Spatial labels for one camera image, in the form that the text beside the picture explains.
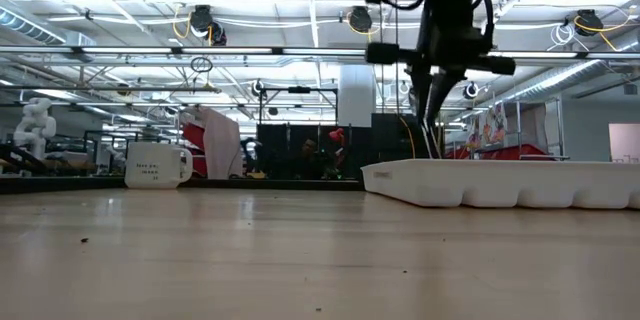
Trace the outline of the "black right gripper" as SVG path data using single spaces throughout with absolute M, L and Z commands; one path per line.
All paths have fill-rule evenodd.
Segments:
M 412 105 L 421 126 L 435 126 L 437 115 L 454 86 L 466 79 L 465 70 L 512 75 L 516 64 L 510 57 L 489 56 L 495 29 L 492 0 L 382 0 L 399 11 L 422 7 L 417 45 L 403 49 L 397 44 L 373 42 L 365 59 L 373 64 L 411 64 Z M 444 72 L 430 73 L 437 66 Z

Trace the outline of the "long light strip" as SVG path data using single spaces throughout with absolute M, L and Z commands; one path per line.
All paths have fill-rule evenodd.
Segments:
M 22 46 L 0 45 L 0 53 L 44 54 L 135 54 L 135 55 L 286 55 L 363 57 L 365 49 L 300 47 L 106 47 L 106 46 Z M 551 52 L 491 51 L 489 56 L 514 59 L 640 60 L 640 51 L 631 52 Z

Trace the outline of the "person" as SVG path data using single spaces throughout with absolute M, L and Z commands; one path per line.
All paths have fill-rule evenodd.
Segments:
M 325 176 L 327 158 L 317 143 L 307 139 L 294 160 L 295 175 L 303 180 L 319 180 Z

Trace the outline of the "silver ventilation duct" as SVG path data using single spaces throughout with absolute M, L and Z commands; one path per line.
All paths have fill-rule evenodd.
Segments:
M 20 33 L 38 43 L 47 46 L 93 46 L 96 42 L 84 33 L 56 30 L 46 22 L 33 16 L 0 4 L 0 27 Z
M 523 99 L 541 99 L 584 81 L 589 81 L 609 73 L 622 73 L 639 65 L 640 59 L 588 60 L 567 67 L 554 68 L 536 75 L 514 88 L 489 99 L 482 107 L 493 107 L 498 103 Z

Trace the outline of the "white cutlery organizer tray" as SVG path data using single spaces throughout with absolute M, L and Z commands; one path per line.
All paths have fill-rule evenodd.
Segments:
M 420 207 L 640 210 L 640 165 L 406 159 L 361 168 L 365 190 Z

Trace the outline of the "pink and white mug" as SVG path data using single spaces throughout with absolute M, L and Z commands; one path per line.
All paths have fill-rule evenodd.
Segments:
M 125 185 L 131 189 L 175 189 L 193 172 L 189 150 L 173 144 L 130 143 L 125 168 Z

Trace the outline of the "white building column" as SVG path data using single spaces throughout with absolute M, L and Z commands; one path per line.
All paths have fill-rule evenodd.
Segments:
M 373 68 L 367 65 L 342 65 L 338 79 L 338 124 L 370 127 L 375 106 Z

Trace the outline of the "white tilted panel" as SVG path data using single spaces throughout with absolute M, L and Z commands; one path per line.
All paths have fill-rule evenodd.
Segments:
M 239 124 L 224 114 L 205 107 L 187 107 L 180 124 L 193 123 L 205 129 L 204 151 L 207 179 L 227 180 L 242 173 Z

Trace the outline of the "black rig frame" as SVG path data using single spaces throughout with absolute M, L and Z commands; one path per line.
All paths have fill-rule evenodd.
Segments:
M 295 95 L 307 95 L 311 93 L 317 93 L 321 99 L 324 99 L 326 104 L 334 110 L 334 124 L 339 122 L 338 114 L 338 94 L 339 91 L 336 88 L 319 88 L 319 87 L 307 87 L 307 86 L 290 86 L 284 88 L 276 87 L 261 87 L 258 90 L 258 123 L 263 123 L 263 115 L 265 108 L 282 92 Z

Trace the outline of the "black partition cabinet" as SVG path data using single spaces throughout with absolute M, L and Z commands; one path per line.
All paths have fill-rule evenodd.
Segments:
M 430 134 L 437 158 L 440 158 L 435 131 Z M 371 115 L 371 135 L 371 151 L 377 161 L 430 159 L 421 125 L 415 115 L 374 113 Z

